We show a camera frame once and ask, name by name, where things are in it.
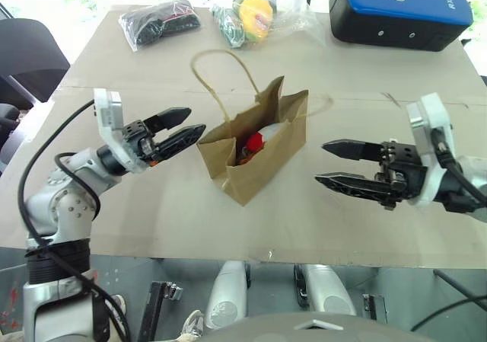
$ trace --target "gray floor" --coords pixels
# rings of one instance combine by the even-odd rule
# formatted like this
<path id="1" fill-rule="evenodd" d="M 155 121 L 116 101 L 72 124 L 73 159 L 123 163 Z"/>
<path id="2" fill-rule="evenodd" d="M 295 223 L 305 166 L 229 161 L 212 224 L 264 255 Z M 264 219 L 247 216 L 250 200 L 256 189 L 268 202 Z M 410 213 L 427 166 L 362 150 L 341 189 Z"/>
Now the gray floor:
<path id="1" fill-rule="evenodd" d="M 0 248 L 0 269 L 24 262 L 24 252 Z M 110 293 L 124 295 L 127 317 L 134 337 L 152 280 L 178 283 L 184 288 L 179 302 L 164 302 L 157 339 L 175 338 L 186 316 L 196 308 L 205 311 L 221 261 L 152 260 L 134 257 L 93 256 L 99 283 Z M 362 293 L 382 295 L 388 324 L 408 330 L 434 310 L 463 297 L 428 269 L 334 267 L 361 313 Z M 248 293 L 249 315 L 300 311 L 296 303 L 291 264 L 251 264 L 252 286 Z M 487 293 L 487 271 L 445 270 L 475 294 Z M 0 271 L 0 328 L 10 331 L 12 322 L 21 326 L 21 285 L 25 267 Z M 12 305 L 12 289 L 20 291 Z M 443 342 L 486 341 L 487 314 L 476 305 L 464 305 L 433 320 L 419 333 Z"/>

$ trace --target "black item in plastic bag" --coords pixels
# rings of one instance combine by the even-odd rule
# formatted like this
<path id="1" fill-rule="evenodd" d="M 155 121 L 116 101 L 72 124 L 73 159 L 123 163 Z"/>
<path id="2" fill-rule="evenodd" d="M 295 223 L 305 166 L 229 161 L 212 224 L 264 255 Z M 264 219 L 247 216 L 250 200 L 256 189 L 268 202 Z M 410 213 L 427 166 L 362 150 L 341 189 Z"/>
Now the black item in plastic bag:
<path id="1" fill-rule="evenodd" d="M 120 16 L 119 23 L 133 51 L 161 37 L 201 26 L 198 15 L 187 0 L 162 3 Z"/>

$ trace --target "paper bag handle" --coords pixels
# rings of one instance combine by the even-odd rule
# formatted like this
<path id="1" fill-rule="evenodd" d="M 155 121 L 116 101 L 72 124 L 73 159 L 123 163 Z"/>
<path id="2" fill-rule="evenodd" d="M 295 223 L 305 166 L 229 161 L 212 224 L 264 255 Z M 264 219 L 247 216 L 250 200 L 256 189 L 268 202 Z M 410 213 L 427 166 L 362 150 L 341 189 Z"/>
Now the paper bag handle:
<path id="1" fill-rule="evenodd" d="M 216 92 L 212 88 L 212 86 L 209 85 L 205 81 L 205 79 L 202 78 L 202 76 L 199 74 L 199 72 L 196 70 L 196 62 L 199 60 L 199 58 L 206 56 L 206 55 L 216 54 L 216 53 L 225 53 L 225 54 L 228 54 L 230 56 L 233 56 L 233 58 L 235 60 L 237 60 L 237 62 L 240 64 L 240 66 L 243 68 L 243 70 L 247 74 L 247 77 L 250 81 L 250 84 L 252 85 L 253 89 L 255 90 L 255 92 L 257 94 L 259 93 L 259 89 L 257 88 L 257 85 L 256 85 L 255 81 L 253 80 L 252 75 L 250 74 L 249 69 L 247 68 L 245 63 L 242 60 L 240 60 L 240 58 L 236 54 L 232 53 L 231 51 L 223 50 L 223 49 L 203 50 L 202 52 L 194 55 L 194 57 L 191 59 L 191 64 L 190 64 L 191 71 L 195 75 L 196 79 L 198 79 L 200 81 L 200 83 L 208 90 L 208 92 L 210 92 L 210 94 L 213 96 L 213 98 L 217 101 L 218 106 L 220 106 L 221 112 L 223 113 L 224 120 L 226 122 L 230 122 L 230 117 L 228 116 L 228 112 L 227 112 L 227 110 L 225 110 L 225 106 L 223 105 L 223 102 L 221 102 L 220 97 L 216 94 Z"/>

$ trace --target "paper bag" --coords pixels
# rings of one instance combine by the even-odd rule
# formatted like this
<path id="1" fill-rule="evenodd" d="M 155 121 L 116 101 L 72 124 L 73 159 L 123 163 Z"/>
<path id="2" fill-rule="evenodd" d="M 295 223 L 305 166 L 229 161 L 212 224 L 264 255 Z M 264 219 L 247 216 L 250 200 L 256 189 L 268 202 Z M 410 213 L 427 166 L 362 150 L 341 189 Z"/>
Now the paper bag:
<path id="1" fill-rule="evenodd" d="M 256 90 L 255 104 L 233 120 L 230 120 L 215 91 L 195 69 L 195 62 L 200 56 L 222 52 L 232 55 L 242 65 Z M 192 69 L 220 104 L 225 116 L 220 126 L 198 142 L 199 151 L 214 182 L 239 204 L 245 205 L 306 142 L 308 91 L 281 97 L 284 77 L 278 77 L 259 92 L 244 63 L 227 50 L 209 50 L 198 54 L 193 58 Z M 272 123 L 283 124 L 250 161 L 237 165 L 237 157 L 248 138 Z"/>

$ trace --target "plastic bag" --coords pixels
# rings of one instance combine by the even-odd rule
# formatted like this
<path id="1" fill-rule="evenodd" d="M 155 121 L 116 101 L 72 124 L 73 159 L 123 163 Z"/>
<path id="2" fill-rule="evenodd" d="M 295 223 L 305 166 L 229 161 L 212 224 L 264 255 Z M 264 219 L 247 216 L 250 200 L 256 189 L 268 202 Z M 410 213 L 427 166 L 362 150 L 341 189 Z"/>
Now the plastic bag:
<path id="1" fill-rule="evenodd" d="M 297 31 L 307 31 L 324 43 L 324 30 L 306 0 L 218 0 L 211 12 L 232 48 Z"/>
<path id="2" fill-rule="evenodd" d="M 119 18 L 123 33 L 133 51 L 201 26 L 201 21 L 187 0 L 165 2 L 122 14 Z"/>

